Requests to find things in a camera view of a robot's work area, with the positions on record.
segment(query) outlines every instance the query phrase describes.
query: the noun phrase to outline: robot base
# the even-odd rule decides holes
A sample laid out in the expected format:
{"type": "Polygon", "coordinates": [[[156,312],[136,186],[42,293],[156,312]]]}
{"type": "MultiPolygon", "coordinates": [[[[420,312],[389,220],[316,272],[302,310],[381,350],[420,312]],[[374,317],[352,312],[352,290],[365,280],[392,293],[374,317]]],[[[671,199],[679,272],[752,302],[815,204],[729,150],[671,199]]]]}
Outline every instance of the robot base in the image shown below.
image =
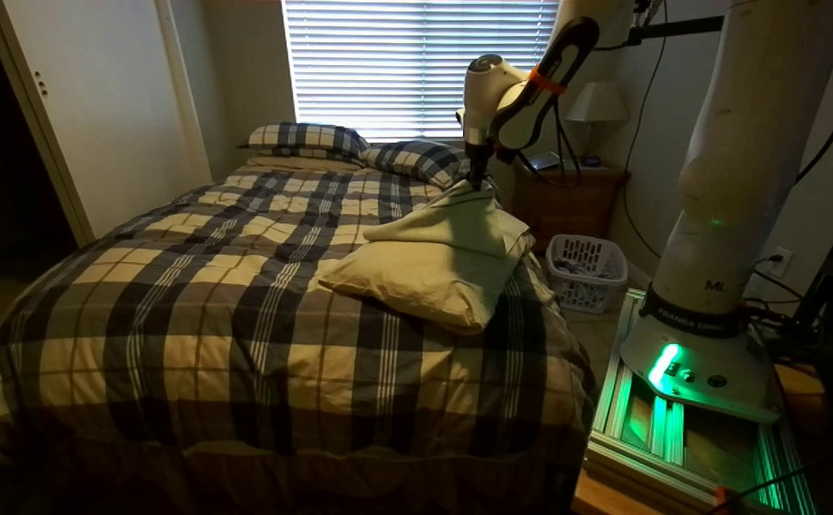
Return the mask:
{"type": "Polygon", "coordinates": [[[617,356],[659,396],[754,423],[777,422],[772,367],[749,333],[703,339],[641,317],[629,293],[617,322],[617,356]]]}
{"type": "MultiPolygon", "coordinates": [[[[805,468],[787,419],[754,423],[679,405],[624,367],[617,345],[627,342],[641,303],[644,293],[636,290],[624,302],[584,469],[651,512],[712,512],[724,495],[770,480],[743,498],[743,512],[815,515],[806,476],[780,480],[805,468]]],[[[777,386],[770,390],[770,399],[783,408],[777,386]]]]}

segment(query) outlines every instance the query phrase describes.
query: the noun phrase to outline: cream pillow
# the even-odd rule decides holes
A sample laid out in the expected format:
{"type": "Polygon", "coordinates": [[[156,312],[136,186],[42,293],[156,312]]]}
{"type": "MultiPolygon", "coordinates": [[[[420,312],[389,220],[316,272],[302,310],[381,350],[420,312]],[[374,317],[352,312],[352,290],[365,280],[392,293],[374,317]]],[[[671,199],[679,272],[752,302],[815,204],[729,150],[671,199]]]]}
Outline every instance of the cream pillow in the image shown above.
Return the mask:
{"type": "Polygon", "coordinates": [[[480,335],[515,262],[447,244],[374,242],[319,274],[319,285],[432,322],[448,333],[480,335]]]}

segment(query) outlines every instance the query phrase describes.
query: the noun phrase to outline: bed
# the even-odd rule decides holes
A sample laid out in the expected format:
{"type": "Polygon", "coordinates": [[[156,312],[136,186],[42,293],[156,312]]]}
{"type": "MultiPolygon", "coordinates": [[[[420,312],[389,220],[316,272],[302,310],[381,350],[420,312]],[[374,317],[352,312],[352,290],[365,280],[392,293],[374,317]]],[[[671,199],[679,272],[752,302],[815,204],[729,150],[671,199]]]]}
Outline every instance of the bed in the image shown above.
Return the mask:
{"type": "Polygon", "coordinates": [[[451,161],[302,124],[245,147],[13,302],[0,468],[179,512],[567,512],[596,383],[530,253],[478,335],[316,280],[448,194],[451,161]]]}

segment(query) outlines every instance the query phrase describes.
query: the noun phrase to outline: window blinds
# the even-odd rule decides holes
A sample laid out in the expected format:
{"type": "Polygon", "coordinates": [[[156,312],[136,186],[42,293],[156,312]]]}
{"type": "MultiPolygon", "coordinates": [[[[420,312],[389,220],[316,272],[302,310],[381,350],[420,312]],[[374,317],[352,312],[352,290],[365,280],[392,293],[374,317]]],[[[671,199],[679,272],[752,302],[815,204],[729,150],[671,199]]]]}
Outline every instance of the window blinds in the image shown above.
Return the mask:
{"type": "Polygon", "coordinates": [[[365,141],[460,139],[478,54],[533,70],[558,0],[284,0],[294,116],[365,141]]]}

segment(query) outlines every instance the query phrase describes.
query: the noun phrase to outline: lamp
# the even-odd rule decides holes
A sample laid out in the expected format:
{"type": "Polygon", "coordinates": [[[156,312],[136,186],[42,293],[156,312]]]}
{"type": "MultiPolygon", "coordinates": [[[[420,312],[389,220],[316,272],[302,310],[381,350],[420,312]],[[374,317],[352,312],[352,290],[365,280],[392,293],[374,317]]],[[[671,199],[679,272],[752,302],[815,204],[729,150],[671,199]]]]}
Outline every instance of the lamp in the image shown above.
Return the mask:
{"type": "Polygon", "coordinates": [[[596,124],[624,121],[627,109],[620,93],[610,81],[591,81],[581,90],[567,113],[567,121],[577,126],[581,134],[581,164],[598,167],[600,161],[590,151],[590,139],[596,124]]]}

